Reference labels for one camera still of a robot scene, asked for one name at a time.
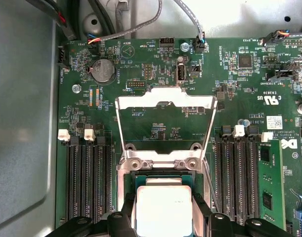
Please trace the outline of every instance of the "motherboard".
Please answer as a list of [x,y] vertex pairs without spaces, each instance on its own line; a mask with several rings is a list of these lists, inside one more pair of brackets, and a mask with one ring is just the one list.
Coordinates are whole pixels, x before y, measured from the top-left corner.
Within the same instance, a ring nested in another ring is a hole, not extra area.
[[[116,98],[174,86],[217,99],[205,156],[220,212],[301,236],[302,39],[71,41],[59,54],[58,129],[70,138],[58,141],[57,226],[74,216],[97,222],[119,208],[121,133],[127,146],[159,154],[202,144],[211,117],[204,107],[127,108],[120,133]],[[200,178],[194,187],[205,194]]]

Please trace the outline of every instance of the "white label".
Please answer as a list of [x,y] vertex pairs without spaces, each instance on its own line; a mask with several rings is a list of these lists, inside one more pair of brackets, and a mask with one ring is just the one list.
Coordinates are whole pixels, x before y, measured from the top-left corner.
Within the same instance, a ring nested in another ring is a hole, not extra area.
[[276,96],[264,96],[266,105],[279,105],[279,101],[276,99]]
[[281,116],[266,116],[267,129],[283,129],[283,118]]
[[[286,149],[287,147],[289,147],[290,149],[297,149],[298,148],[297,139],[290,139],[289,141],[285,139],[281,140],[281,148]],[[292,154],[292,157],[295,159],[298,158],[298,153],[294,152]]]

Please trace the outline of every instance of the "black ram slot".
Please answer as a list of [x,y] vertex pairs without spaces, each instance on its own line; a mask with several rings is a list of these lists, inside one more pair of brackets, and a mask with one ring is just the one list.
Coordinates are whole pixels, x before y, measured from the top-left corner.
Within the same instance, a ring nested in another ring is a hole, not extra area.
[[112,156],[111,156],[111,147],[106,146],[106,209],[107,212],[112,210]]
[[222,213],[228,214],[228,161],[227,143],[221,146],[221,183],[222,183]]
[[228,205],[229,216],[232,220],[235,219],[234,210],[234,160],[233,160],[233,143],[227,143],[227,161],[228,161]]
[[70,200],[69,219],[81,215],[81,193],[82,193],[82,148],[81,146],[71,146],[70,153]]
[[93,165],[93,222],[97,223],[102,216],[100,202],[100,156],[99,146],[94,147],[94,165]]
[[218,142],[216,144],[216,199],[219,207],[222,207],[222,169],[221,169],[221,145],[223,143]]
[[103,195],[102,195],[102,210],[103,213],[112,211],[111,203],[111,150],[110,146],[100,146],[99,155],[102,159],[103,173]]
[[258,151],[256,142],[247,142],[246,146],[247,202],[249,218],[259,217],[259,180]]
[[65,219],[68,221],[70,219],[70,206],[73,203],[73,200],[70,199],[70,175],[71,175],[71,163],[70,163],[70,153],[71,147],[69,145],[66,146],[66,206],[65,206]]
[[82,216],[93,217],[93,145],[83,146]]
[[234,190],[236,222],[240,225],[247,219],[246,194],[246,143],[236,140],[234,142]]

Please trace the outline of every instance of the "white slot latch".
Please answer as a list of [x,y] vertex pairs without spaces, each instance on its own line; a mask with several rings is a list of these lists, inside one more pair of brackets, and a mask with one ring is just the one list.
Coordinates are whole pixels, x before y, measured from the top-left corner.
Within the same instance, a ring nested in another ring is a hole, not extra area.
[[245,135],[244,125],[235,125],[232,135],[233,137],[243,137]]
[[273,132],[262,132],[261,133],[261,142],[268,142],[269,140],[273,140],[274,133]]
[[95,133],[93,131],[93,129],[85,129],[84,131],[84,139],[86,141],[91,141],[93,142],[95,140],[96,136]]
[[71,135],[68,133],[67,129],[59,129],[57,139],[64,142],[69,142]]

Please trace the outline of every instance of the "logo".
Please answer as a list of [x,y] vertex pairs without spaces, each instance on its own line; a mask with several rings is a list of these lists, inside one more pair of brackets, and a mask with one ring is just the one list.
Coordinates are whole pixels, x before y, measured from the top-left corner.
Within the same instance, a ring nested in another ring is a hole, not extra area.
[[279,105],[279,101],[276,99],[276,96],[266,95],[264,96],[266,105]]
[[296,139],[290,139],[289,141],[285,139],[281,140],[281,148],[286,149],[287,147],[289,147],[290,149],[297,149],[298,148],[297,140]]

